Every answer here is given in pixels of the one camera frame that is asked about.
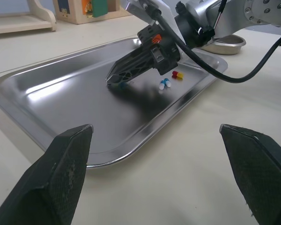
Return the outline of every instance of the wooden shelf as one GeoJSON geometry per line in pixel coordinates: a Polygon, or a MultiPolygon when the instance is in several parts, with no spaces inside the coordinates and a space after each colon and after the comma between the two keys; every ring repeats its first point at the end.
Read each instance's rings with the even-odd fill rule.
{"type": "Polygon", "coordinates": [[[53,12],[43,8],[38,0],[27,0],[27,3],[29,13],[0,15],[0,34],[45,28],[56,30],[53,12]]]}

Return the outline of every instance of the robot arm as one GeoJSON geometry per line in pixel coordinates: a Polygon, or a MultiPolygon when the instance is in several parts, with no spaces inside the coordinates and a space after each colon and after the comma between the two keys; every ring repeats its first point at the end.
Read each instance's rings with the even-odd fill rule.
{"type": "MultiPolygon", "coordinates": [[[[121,4],[128,12],[152,25],[154,21],[144,10],[146,2],[158,6],[168,24],[173,21],[170,7],[162,0],[122,0],[121,4]]],[[[200,27],[214,28],[213,39],[254,25],[272,24],[281,27],[281,0],[228,0],[225,10],[218,18],[221,2],[222,0],[190,0],[185,4],[190,16],[200,27]]],[[[180,33],[175,29],[175,24],[170,26],[177,34],[180,33]]]]}
{"type": "Polygon", "coordinates": [[[177,3],[176,17],[162,0],[121,0],[121,4],[149,26],[138,33],[140,47],[111,68],[107,84],[128,82],[151,68],[163,75],[177,67],[183,52],[212,75],[230,83],[242,83],[254,77],[281,45],[280,38],[247,76],[230,78],[211,68],[191,49],[253,25],[270,23],[281,27],[281,0],[190,0],[177,3]]]}

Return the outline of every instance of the wall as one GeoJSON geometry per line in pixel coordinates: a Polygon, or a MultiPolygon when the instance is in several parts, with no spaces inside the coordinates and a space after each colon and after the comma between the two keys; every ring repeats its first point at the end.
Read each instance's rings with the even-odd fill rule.
{"type": "MultiPolygon", "coordinates": [[[[52,0],[39,0],[43,7],[54,12],[52,0]]],[[[27,0],[0,0],[0,14],[29,11],[27,0]]]]}

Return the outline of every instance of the black cable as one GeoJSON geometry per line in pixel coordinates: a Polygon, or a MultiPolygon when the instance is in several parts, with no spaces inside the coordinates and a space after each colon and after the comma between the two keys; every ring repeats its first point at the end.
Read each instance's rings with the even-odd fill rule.
{"type": "Polygon", "coordinates": [[[225,9],[225,7],[226,7],[226,4],[227,4],[227,0],[222,0],[222,1],[221,1],[220,7],[219,7],[219,13],[217,14],[217,17],[216,17],[216,19],[215,19],[215,23],[214,23],[214,26],[213,26],[214,29],[216,28],[217,23],[219,22],[220,17],[221,17],[221,15],[222,15],[222,13],[224,12],[224,9],[225,9]]]}
{"type": "Polygon", "coordinates": [[[225,7],[226,7],[226,3],[227,3],[227,0],[222,0],[221,1],[221,4],[220,4],[220,7],[219,7],[219,13],[223,13],[225,7]]]}
{"type": "Polygon", "coordinates": [[[197,63],[200,67],[202,67],[204,70],[215,76],[216,78],[219,78],[223,81],[229,82],[229,83],[243,83],[251,78],[253,78],[265,65],[265,63],[268,61],[268,59],[272,56],[274,51],[281,45],[281,38],[271,47],[271,49],[266,53],[266,55],[263,57],[263,59],[260,61],[260,63],[247,75],[242,78],[233,78],[226,76],[220,72],[218,72],[216,69],[209,66],[206,62],[204,62],[199,56],[197,56],[190,47],[188,47],[181,38],[172,30],[172,28],[167,24],[167,22],[164,20],[164,18],[161,16],[160,13],[156,13],[155,19],[159,22],[159,24],[163,27],[163,29],[172,36],[176,44],[184,51],[188,57],[190,57],[195,63],[197,63]]]}

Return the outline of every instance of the screw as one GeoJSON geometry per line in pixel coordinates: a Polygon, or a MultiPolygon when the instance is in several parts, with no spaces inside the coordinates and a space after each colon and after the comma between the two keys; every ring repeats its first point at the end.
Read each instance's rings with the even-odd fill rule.
{"type": "Polygon", "coordinates": [[[278,9],[281,9],[281,4],[279,4],[279,5],[277,6],[277,8],[278,8],[278,9]]]}
{"type": "Polygon", "coordinates": [[[146,9],[146,8],[148,7],[148,5],[147,5],[146,3],[144,3],[144,4],[142,5],[142,7],[143,7],[144,9],[146,9]]]}

